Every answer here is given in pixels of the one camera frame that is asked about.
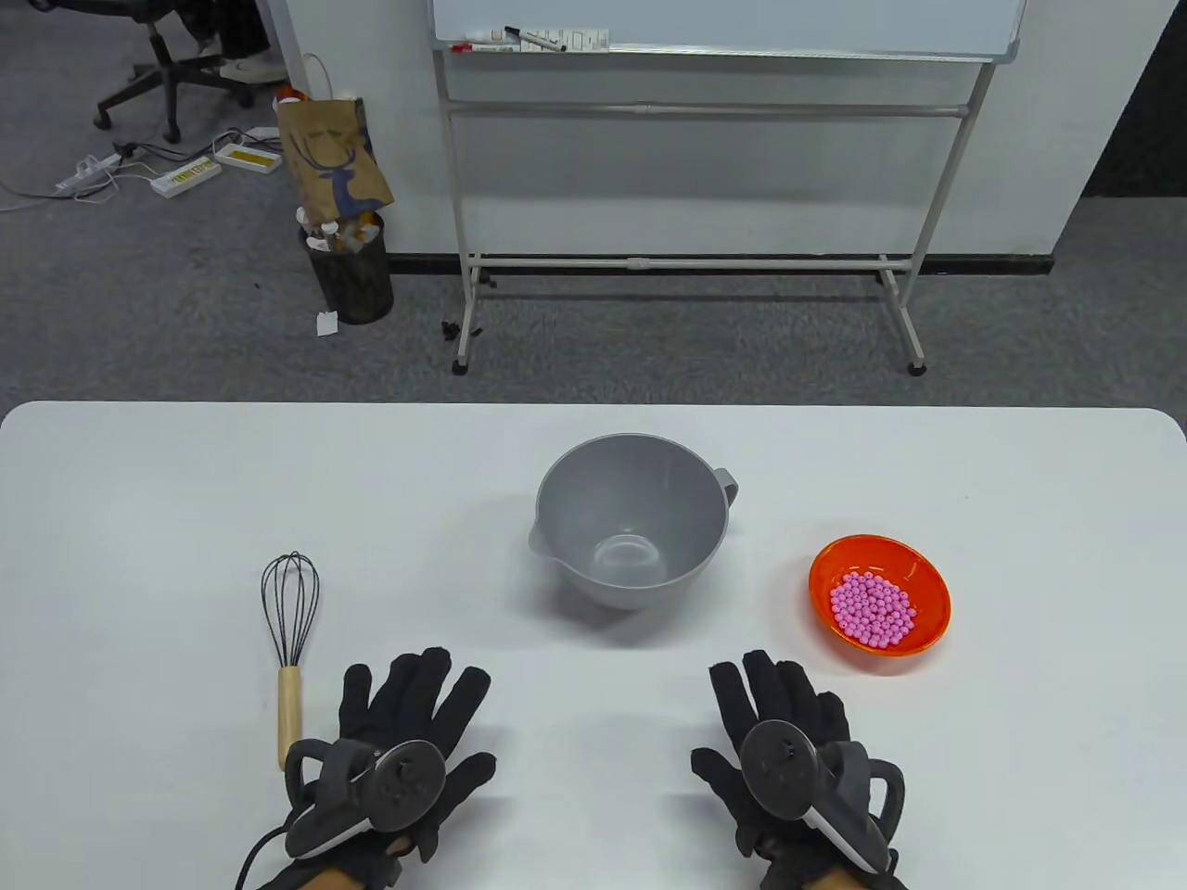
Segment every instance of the trash can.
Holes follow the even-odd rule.
[[[313,265],[317,282],[322,285],[325,305],[338,313],[339,322],[370,324],[392,311],[395,297],[392,294],[392,276],[387,272],[382,220],[379,235],[356,254],[315,250],[305,243],[305,230],[298,227],[297,233],[301,249]]]

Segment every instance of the office chair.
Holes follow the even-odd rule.
[[[99,103],[95,126],[100,129],[112,128],[108,110],[123,104],[157,87],[165,88],[165,110],[169,117],[169,129],[165,131],[166,142],[179,142],[182,131],[177,127],[177,84],[192,83],[198,87],[233,93],[240,106],[250,108],[255,96],[250,87],[237,81],[230,81],[211,74],[207,69],[223,63],[221,56],[201,56],[198,58],[174,59],[169,55],[165,40],[157,31],[157,23],[173,12],[173,0],[28,0],[30,5],[40,12],[51,9],[74,9],[90,15],[118,15],[144,25],[148,28],[148,42],[152,44],[155,65],[133,65],[132,78],[127,87],[113,93]]]

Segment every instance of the whiteboard stand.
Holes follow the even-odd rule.
[[[1021,23],[1021,11],[1018,12]],[[478,305],[478,291],[483,281],[483,272],[499,268],[621,268],[631,271],[648,269],[735,269],[738,272],[851,272],[876,273],[883,291],[887,306],[895,328],[902,338],[907,351],[908,371],[912,376],[927,373],[927,362],[919,333],[912,322],[909,304],[919,272],[927,258],[932,237],[944,212],[948,192],[960,169],[960,160],[973,126],[980,114],[989,84],[997,65],[1013,59],[1016,46],[1016,33],[1009,45],[1009,51],[1002,56],[969,57],[944,55],[886,55],[886,53],[844,53],[838,58],[867,59],[902,59],[912,62],[964,62],[978,63],[979,71],[973,83],[967,102],[957,106],[934,104],[756,104],[756,103],[654,103],[628,102],[618,104],[586,102],[503,102],[503,101],[461,101],[450,96],[445,76],[445,53],[451,51],[451,42],[433,40],[433,71],[437,78],[437,100],[440,109],[442,128],[445,140],[445,163],[449,173],[450,197],[453,204],[453,227],[457,233],[458,261],[462,267],[462,291],[464,311],[462,329],[458,336],[457,358],[453,361],[453,374],[465,374],[469,370],[470,335],[474,330],[475,314]],[[721,55],[721,56],[760,56],[772,58],[820,57],[824,53],[806,52],[738,52],[736,50],[715,51],[706,47],[660,47],[630,45],[614,47],[611,52],[660,53],[660,55]],[[472,250],[465,234],[465,214],[458,169],[458,154],[455,117],[464,116],[608,116],[608,117],[684,117],[717,120],[838,120],[838,119],[877,119],[877,117],[956,117],[960,121],[952,147],[948,151],[944,171],[932,195],[922,228],[915,240],[915,249],[909,259],[891,260],[886,254],[877,259],[857,260],[779,260],[753,258],[705,258],[705,259],[669,259],[649,256],[515,256],[490,255]]]

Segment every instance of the orange bowl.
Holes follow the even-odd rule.
[[[850,572],[874,572],[907,591],[919,615],[906,640],[877,649],[845,636],[832,614],[832,591]],[[855,649],[887,659],[906,659],[927,651],[940,642],[952,621],[952,597],[935,566],[906,543],[878,535],[842,538],[820,551],[808,573],[808,592],[812,608],[826,628]]]

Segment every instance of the black glove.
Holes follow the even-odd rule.
[[[760,720],[795,724],[817,746],[850,740],[849,720],[840,699],[831,692],[818,695],[798,663],[781,661],[776,666],[767,653],[756,650],[742,659],[742,666],[750,681],[757,714],[736,665],[722,662],[709,669],[722,723],[735,751],[742,748],[747,733]],[[869,875],[851,867],[827,838],[802,821],[773,816],[755,801],[742,770],[732,767],[717,751],[710,748],[694,750],[692,771],[709,783],[737,822],[735,841],[742,856],[757,853],[772,863],[762,882],[763,890],[808,886],[836,869],[845,869],[868,888],[889,890],[901,886],[893,875]],[[899,854],[890,852],[893,872]]]
[[[490,688],[490,675],[485,670],[468,667],[434,714],[433,707],[449,670],[450,655],[445,649],[401,655],[392,662],[387,680],[372,699],[368,667],[353,665],[347,668],[338,707],[341,737],[383,750],[401,742],[424,739],[437,745],[442,756],[449,758]],[[427,863],[437,852],[442,822],[494,774],[494,755],[471,755],[449,774],[440,797],[414,825],[400,832],[358,834],[320,856],[294,862],[260,890],[296,890],[329,869],[345,872],[367,890],[389,886],[399,875],[394,857],[417,848],[420,860]],[[305,787],[304,797],[310,802],[315,788],[316,782]]]

